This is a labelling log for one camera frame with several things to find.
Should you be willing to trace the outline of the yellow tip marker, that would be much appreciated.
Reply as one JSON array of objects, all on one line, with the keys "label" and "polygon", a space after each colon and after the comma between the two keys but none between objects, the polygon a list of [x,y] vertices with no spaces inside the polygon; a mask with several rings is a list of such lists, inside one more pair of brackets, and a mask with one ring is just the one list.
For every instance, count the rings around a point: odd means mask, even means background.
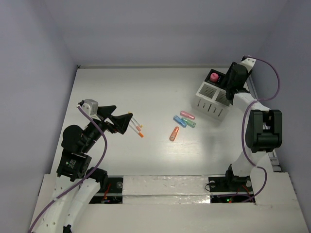
[{"label": "yellow tip marker", "polygon": [[143,127],[143,125],[140,124],[134,116],[131,117],[130,122],[131,122],[131,124],[136,125],[136,126],[139,126],[140,128]]}]

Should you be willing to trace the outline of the pink glue stick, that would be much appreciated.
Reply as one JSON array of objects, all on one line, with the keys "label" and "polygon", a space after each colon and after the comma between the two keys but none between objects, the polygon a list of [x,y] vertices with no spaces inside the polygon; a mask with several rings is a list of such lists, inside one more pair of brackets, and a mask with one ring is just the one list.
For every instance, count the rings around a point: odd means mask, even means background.
[{"label": "pink glue stick", "polygon": [[213,83],[217,83],[219,75],[215,72],[211,73],[209,80]]}]

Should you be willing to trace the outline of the orange correction tape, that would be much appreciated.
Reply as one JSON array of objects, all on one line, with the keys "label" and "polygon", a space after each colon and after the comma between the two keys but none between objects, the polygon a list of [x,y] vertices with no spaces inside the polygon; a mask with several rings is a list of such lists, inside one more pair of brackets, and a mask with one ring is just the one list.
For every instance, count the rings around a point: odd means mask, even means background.
[{"label": "orange correction tape", "polygon": [[169,137],[169,140],[173,142],[176,139],[178,132],[179,132],[179,127],[175,127]]}]

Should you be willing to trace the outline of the blue correction tape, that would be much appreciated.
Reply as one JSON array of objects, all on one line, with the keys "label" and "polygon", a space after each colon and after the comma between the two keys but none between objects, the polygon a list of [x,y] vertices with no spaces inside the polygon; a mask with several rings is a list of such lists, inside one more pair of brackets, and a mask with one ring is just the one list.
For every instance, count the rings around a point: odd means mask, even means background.
[{"label": "blue correction tape", "polygon": [[181,127],[185,128],[187,126],[186,122],[183,121],[179,116],[174,116],[173,120],[178,123]]}]

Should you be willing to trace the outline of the pink correction tape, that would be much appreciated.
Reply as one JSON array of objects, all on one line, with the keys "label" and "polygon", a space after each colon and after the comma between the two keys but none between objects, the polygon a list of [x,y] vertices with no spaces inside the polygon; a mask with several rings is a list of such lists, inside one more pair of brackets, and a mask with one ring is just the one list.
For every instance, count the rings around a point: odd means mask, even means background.
[{"label": "pink correction tape", "polygon": [[190,114],[190,113],[188,113],[188,112],[181,111],[181,112],[180,112],[180,115],[181,115],[182,117],[185,117],[185,118],[188,118],[188,119],[191,119],[191,120],[195,120],[195,116],[192,115],[192,114]]}]

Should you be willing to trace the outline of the green correction tape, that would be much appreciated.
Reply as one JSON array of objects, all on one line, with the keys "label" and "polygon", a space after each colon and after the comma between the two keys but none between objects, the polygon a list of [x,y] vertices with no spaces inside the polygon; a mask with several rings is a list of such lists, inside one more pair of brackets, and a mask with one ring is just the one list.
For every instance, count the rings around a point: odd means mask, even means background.
[{"label": "green correction tape", "polygon": [[183,117],[182,120],[184,121],[184,123],[185,123],[187,126],[189,126],[189,127],[191,127],[191,128],[195,128],[196,123],[195,123],[194,121],[192,121],[192,120],[190,120],[190,119],[188,119],[188,118],[185,118],[185,117]]}]

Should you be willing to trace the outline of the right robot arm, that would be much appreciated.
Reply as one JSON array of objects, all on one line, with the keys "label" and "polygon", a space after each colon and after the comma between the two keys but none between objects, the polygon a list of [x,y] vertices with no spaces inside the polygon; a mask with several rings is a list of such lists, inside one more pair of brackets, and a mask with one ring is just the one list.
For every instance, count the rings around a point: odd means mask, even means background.
[{"label": "right robot arm", "polygon": [[222,83],[227,100],[243,112],[242,152],[224,177],[224,185],[230,191],[245,185],[259,160],[282,144],[282,112],[264,106],[261,99],[252,97],[244,88],[256,61],[245,56],[240,63],[233,62]]}]

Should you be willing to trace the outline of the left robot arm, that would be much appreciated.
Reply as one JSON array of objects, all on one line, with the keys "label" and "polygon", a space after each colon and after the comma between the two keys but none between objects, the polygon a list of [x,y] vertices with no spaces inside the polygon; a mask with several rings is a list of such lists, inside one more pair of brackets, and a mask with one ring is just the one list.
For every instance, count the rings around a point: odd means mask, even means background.
[{"label": "left robot arm", "polygon": [[107,140],[105,131],[124,134],[132,113],[113,116],[115,105],[102,106],[92,99],[77,104],[77,109],[88,120],[82,129],[70,125],[63,131],[62,154],[56,171],[51,201],[38,214],[29,228],[30,233],[73,233],[81,216],[97,192],[108,189],[107,171],[100,169],[102,155],[90,167],[90,149],[99,138]]}]

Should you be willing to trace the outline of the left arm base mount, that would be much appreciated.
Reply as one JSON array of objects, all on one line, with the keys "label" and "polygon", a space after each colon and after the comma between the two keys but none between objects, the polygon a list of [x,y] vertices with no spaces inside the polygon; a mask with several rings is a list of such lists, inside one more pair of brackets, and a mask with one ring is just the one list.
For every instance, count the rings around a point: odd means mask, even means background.
[{"label": "left arm base mount", "polygon": [[89,204],[122,204],[123,176],[108,176],[106,187],[101,188]]}]

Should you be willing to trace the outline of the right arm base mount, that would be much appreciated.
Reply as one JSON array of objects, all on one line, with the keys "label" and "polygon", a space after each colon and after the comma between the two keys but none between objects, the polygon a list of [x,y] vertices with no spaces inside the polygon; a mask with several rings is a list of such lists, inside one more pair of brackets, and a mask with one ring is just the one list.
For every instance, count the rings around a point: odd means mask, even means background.
[{"label": "right arm base mount", "polygon": [[208,178],[204,189],[211,193],[212,203],[255,203],[250,176],[234,175],[230,165],[224,176]]}]

